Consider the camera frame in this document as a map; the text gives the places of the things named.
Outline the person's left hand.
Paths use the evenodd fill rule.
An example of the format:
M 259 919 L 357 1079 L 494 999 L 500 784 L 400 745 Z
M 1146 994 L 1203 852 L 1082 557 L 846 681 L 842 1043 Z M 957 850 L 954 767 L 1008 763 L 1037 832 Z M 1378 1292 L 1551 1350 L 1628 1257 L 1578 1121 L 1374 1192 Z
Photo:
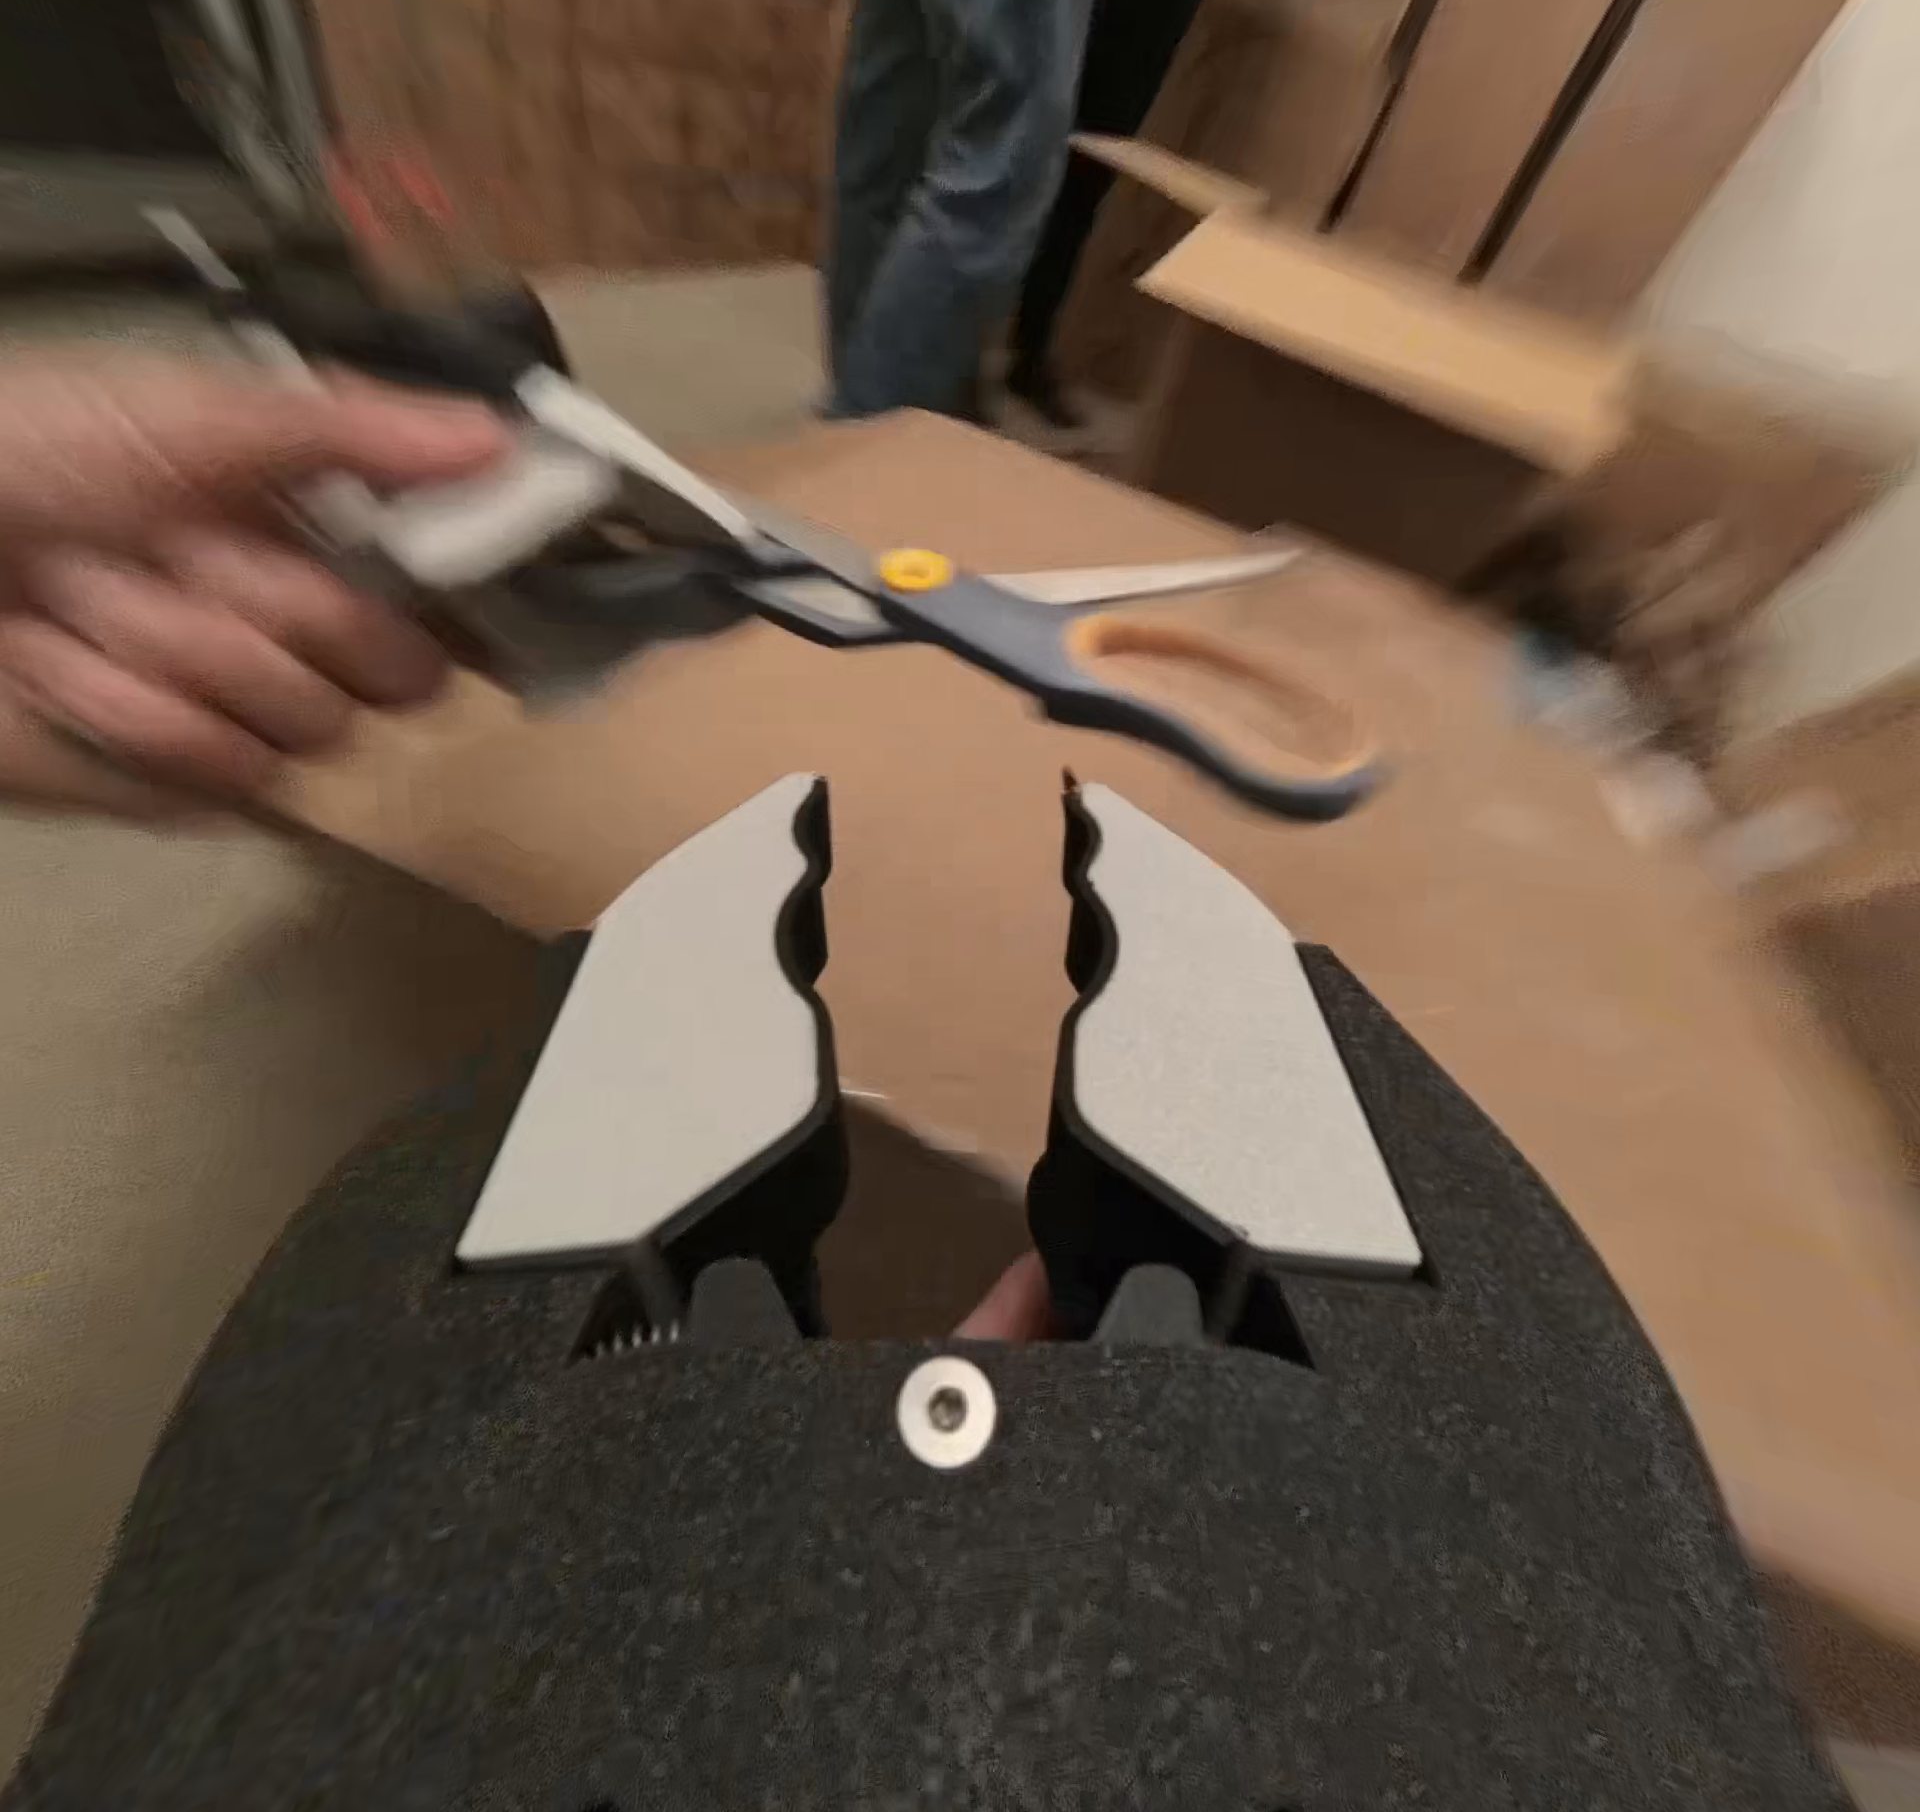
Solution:
M 437 639 L 293 524 L 313 480 L 468 480 L 508 437 L 476 403 L 272 385 L 131 350 L 2 373 L 2 798 L 132 821 L 248 808 L 368 714 L 444 692 Z

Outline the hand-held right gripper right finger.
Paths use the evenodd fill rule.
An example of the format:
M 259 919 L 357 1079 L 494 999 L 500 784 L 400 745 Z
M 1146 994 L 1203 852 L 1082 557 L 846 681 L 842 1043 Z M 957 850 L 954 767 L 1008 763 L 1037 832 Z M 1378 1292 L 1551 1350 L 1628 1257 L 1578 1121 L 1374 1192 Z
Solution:
M 1242 878 L 1108 784 L 1062 795 L 1065 1015 L 1027 1224 L 1059 1324 L 1171 1272 L 1213 1340 L 1295 1340 L 1285 1277 L 1425 1275 L 1303 949 Z

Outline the tall flat cardboard panels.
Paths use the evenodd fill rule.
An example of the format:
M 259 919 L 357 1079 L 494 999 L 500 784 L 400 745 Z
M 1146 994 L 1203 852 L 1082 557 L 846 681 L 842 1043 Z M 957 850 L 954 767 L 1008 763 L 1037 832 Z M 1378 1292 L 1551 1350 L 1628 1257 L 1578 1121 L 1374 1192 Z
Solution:
M 1206 0 L 1191 152 L 1280 216 L 1621 322 L 1850 0 Z

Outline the large brown cardboard box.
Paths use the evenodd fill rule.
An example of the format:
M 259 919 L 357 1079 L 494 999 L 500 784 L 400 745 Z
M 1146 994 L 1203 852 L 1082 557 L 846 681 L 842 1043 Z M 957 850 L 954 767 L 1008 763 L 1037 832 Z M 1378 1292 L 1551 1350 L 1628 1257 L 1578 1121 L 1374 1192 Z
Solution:
M 1632 842 L 1590 765 L 1521 721 L 1509 644 L 1403 576 L 1321 551 L 1166 617 L 1355 708 L 1385 793 L 1286 826 L 932 649 L 754 622 L 539 721 L 460 678 L 274 805 L 545 935 L 780 776 L 824 776 L 842 1074 L 1025 1181 L 1071 1003 L 1062 776 L 1111 787 L 1331 949 L 1549 1181 L 1755 1554 L 1917 1647 L 1917 1219 L 1737 902 Z

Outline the grey orange scissors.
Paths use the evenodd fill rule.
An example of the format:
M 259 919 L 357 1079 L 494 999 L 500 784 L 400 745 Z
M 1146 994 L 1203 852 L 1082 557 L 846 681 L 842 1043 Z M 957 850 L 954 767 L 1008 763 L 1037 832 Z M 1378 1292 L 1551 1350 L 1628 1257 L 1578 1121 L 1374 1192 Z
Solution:
M 629 489 L 608 519 L 634 535 L 631 546 L 607 531 L 565 532 L 513 578 L 535 613 L 612 644 L 615 670 L 761 621 L 819 649 L 934 649 L 1022 694 L 1046 723 L 1163 752 L 1265 817 L 1331 824 L 1381 791 L 1381 747 L 1333 694 L 1137 614 L 1275 581 L 1295 548 L 986 576 L 949 553 L 874 553 L 746 505 L 555 369 L 529 369 L 515 401 Z

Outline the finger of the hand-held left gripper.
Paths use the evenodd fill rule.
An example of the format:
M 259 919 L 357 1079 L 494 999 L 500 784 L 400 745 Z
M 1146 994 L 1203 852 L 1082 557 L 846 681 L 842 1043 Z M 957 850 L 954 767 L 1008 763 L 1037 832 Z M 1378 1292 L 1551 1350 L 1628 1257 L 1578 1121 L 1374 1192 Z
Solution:
M 425 592 L 485 587 L 611 510 L 616 469 L 577 446 L 517 446 L 488 472 L 376 502 L 366 542 Z

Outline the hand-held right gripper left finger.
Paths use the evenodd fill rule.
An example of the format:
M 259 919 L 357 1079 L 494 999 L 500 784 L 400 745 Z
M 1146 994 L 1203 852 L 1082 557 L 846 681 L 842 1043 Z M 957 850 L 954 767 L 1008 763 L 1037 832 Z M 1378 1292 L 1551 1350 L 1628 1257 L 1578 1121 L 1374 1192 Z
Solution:
M 611 1272 L 652 1340 L 757 1269 L 829 1334 L 853 1184 L 829 965 L 829 781 L 787 774 L 634 878 L 581 949 L 454 1248 L 460 1275 Z

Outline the open cardboard box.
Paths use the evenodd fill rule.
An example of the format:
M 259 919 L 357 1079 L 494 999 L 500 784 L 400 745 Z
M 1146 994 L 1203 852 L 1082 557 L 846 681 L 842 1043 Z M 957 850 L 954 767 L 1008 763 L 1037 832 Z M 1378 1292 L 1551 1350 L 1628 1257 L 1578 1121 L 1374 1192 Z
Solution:
M 1156 145 L 1078 137 L 1189 216 L 1135 282 L 1166 313 L 1126 480 L 1459 590 L 1628 430 L 1634 350 L 1266 216 Z

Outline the stack of small cardboard boxes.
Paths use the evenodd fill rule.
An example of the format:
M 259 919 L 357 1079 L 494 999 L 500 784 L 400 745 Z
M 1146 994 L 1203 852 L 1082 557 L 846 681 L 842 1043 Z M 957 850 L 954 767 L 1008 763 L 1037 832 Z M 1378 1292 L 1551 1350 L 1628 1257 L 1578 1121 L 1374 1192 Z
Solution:
M 808 262 L 851 0 L 309 0 L 379 270 Z

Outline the person's right hand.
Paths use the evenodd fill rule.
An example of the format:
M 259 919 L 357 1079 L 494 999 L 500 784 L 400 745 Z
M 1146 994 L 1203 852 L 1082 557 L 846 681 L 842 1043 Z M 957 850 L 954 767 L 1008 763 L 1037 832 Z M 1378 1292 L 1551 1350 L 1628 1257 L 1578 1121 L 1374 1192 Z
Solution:
M 1051 1340 L 1054 1326 L 1044 1260 L 1030 1248 L 1007 1267 L 952 1337 L 972 1344 L 1034 1344 Z

